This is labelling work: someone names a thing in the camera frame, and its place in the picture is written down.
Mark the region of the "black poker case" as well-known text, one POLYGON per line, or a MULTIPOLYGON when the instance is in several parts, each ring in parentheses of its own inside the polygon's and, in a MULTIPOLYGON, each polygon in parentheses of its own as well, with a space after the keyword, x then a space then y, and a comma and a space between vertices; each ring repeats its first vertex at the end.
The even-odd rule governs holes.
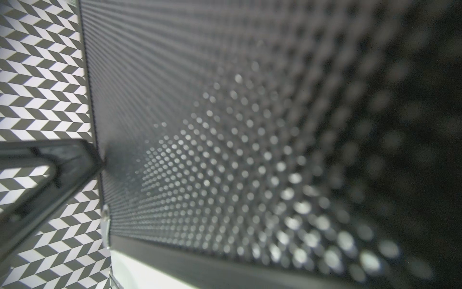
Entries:
POLYGON ((200 288, 462 286, 460 1, 81 1, 109 243, 200 288))

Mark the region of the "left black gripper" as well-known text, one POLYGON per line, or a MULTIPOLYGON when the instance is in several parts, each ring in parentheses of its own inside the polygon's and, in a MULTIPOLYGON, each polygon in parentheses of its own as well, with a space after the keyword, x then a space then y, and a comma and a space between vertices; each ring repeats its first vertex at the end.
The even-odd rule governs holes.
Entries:
POLYGON ((1 168, 46 166, 48 176, 1 213, 1 263, 103 168, 95 146, 83 139, 1 143, 1 168))

